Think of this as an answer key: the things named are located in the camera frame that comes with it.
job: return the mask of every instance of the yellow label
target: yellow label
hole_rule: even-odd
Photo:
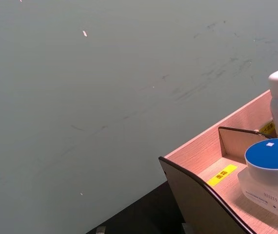
[[[219,172],[213,178],[208,180],[207,183],[212,187],[217,185],[219,182],[221,182],[223,179],[225,179],[231,172],[233,172],[236,168],[237,168],[237,166],[232,165],[232,164],[226,166],[221,172]]]
[[[265,126],[263,126],[259,132],[265,134],[271,134],[274,132],[274,130],[275,130],[275,124],[273,120],[271,120],[269,123],[265,124]]]

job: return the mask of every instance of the gray wall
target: gray wall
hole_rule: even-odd
[[[0,233],[89,231],[277,69],[276,0],[0,0]]]

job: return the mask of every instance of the wooden organizer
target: wooden organizer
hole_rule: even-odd
[[[246,167],[245,150],[266,139],[253,130],[272,119],[270,100],[267,91],[159,158],[182,215],[196,234],[278,234],[278,216],[248,200],[238,181]],[[205,183],[229,164],[237,169],[214,187]]]

